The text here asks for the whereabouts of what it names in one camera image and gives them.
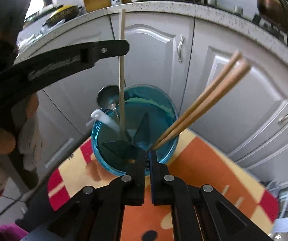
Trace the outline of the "white gloved left hand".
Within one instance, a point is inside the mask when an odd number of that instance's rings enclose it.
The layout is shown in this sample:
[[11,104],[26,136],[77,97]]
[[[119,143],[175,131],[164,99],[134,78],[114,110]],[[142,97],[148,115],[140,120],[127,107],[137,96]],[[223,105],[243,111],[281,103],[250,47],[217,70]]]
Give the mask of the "white gloved left hand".
[[[0,116],[0,156],[10,159],[16,175],[32,189],[37,186],[37,163],[42,150],[37,110],[39,99],[36,93],[16,104]],[[0,163],[0,192],[11,177]]]

